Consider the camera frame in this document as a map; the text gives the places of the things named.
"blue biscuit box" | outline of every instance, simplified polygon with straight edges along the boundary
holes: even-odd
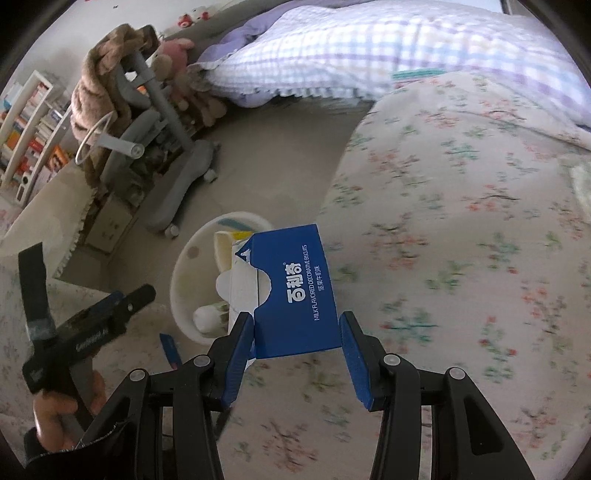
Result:
[[[254,311],[256,358],[340,347],[335,298],[316,225],[255,233],[236,255],[271,281],[269,297]]]

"blue gripper pad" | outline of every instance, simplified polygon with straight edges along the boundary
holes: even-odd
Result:
[[[382,410],[385,394],[381,388],[379,358],[370,343],[369,337],[363,334],[353,312],[344,312],[339,318],[341,348],[349,368],[349,375],[355,394],[368,411]]]
[[[222,407],[224,409],[229,408],[238,397],[238,390],[242,383],[246,362],[251,357],[252,342],[255,337],[255,322],[252,315],[243,312],[240,316],[245,316],[246,318],[242,326],[242,331],[237,334],[238,338],[235,343],[234,352],[230,356],[226,366],[226,381],[222,395]],[[234,333],[237,326],[234,325],[231,333]]]

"floral bedsheet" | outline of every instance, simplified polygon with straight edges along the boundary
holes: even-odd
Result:
[[[540,480],[591,434],[591,235],[567,167],[591,137],[484,77],[376,103],[318,217],[337,310],[418,368],[464,368]],[[227,478],[369,476],[379,414],[342,354],[256,362],[220,454]],[[423,411],[421,479],[430,472]]]

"stuffed toy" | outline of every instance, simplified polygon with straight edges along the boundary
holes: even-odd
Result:
[[[156,80],[168,82],[172,86],[170,100],[182,112],[189,106],[196,108],[202,117],[203,125],[211,127],[216,119],[226,115],[226,106],[206,92],[194,92],[187,76],[187,50],[195,44],[188,38],[175,38],[163,41],[156,50],[151,68]]]

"brown fleece blanket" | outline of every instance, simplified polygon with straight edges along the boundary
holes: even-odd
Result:
[[[148,58],[158,45],[158,37],[151,25],[136,30],[124,24],[88,52],[82,64],[82,78],[72,93],[71,123],[78,141],[82,141],[92,126],[113,110],[116,119],[109,126],[108,133],[114,137],[123,134],[131,123],[131,109],[116,86],[115,67],[134,50]],[[84,162],[86,181],[90,186],[98,185],[109,153],[107,149],[98,148],[91,161]]]

